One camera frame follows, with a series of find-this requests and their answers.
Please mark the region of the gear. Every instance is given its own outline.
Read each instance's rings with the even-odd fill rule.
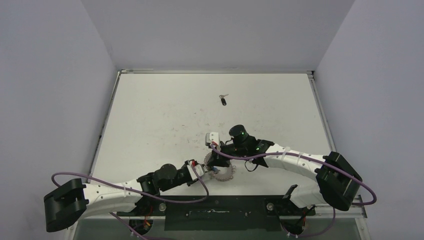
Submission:
[[[208,164],[208,160],[211,157],[211,154],[212,153],[210,152],[204,157],[204,165],[205,166]],[[226,172],[224,172],[224,173],[220,173],[220,172],[223,172],[223,171],[220,171],[219,169],[216,169],[215,167],[213,167],[208,172],[210,179],[216,179],[220,182],[230,181],[231,179],[233,179],[233,174],[236,172],[236,166],[233,166],[230,163],[229,167],[227,167]]]

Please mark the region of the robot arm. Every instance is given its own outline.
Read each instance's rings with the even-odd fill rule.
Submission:
[[[286,198],[299,209],[316,204],[329,204],[341,211],[349,210],[360,187],[359,184],[319,164],[326,162],[362,181],[341,154],[332,151],[328,156],[312,155],[291,150],[290,147],[282,147],[268,140],[256,139],[247,133],[243,125],[232,127],[229,135],[233,143],[225,145],[220,141],[217,132],[206,134],[205,144],[211,148],[219,145],[216,148],[220,149],[219,152],[212,151],[207,162],[208,167],[228,167],[231,159],[249,160],[249,157],[262,155],[249,161],[266,168],[291,171],[316,182],[316,185],[294,185],[286,193]]]
[[[316,185],[312,186],[293,185],[286,192],[282,198],[284,204],[295,208],[296,211],[302,212],[302,208],[306,206],[323,203],[342,211],[347,211],[351,206],[360,186],[350,178],[319,163],[326,162],[362,181],[339,153],[331,152],[328,156],[323,156],[294,151],[268,140],[256,139],[249,135],[242,125],[231,128],[229,134],[233,143],[228,145],[220,141],[219,133],[206,134],[206,145],[216,148],[213,149],[206,166],[195,160],[185,161],[180,169],[172,164],[165,164],[159,170],[137,179],[109,185],[107,182],[83,183],[81,178],[68,181],[44,197],[47,232],[63,230],[78,219],[89,216],[132,212],[138,205],[143,204],[142,194],[157,198],[160,191],[167,191],[182,184],[190,186],[214,166],[228,167],[231,159],[251,160],[253,164],[285,169],[316,181]],[[200,201],[202,199],[193,200],[191,203]]]
[[[159,170],[137,179],[114,183],[120,188],[94,183],[83,183],[74,178],[44,197],[47,232],[56,232],[72,226],[78,219],[112,213],[131,212],[143,196],[136,190],[153,196],[182,184],[197,182],[205,174],[203,164],[185,161],[180,169],[165,164]]]

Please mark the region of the key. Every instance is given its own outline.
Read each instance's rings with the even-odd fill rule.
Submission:
[[[221,99],[221,103],[222,105],[227,105],[227,102],[225,101],[225,96],[228,96],[228,94],[225,95],[219,95],[219,98]]]

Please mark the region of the white wall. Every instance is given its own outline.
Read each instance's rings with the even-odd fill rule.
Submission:
[[[120,69],[314,70],[354,0],[81,0]]]
[[[0,1],[0,239],[60,238],[50,175],[88,172],[115,77],[79,0]]]
[[[378,196],[366,208],[376,240],[424,236],[423,11],[356,0],[315,73],[337,150]]]

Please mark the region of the bolt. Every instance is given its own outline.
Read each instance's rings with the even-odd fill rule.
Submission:
[[[159,211],[163,212],[167,209],[167,205],[165,203],[159,204]]]
[[[274,209],[274,204],[273,203],[268,203],[267,205],[266,205],[266,209],[268,209],[269,211],[272,211],[273,209]]]

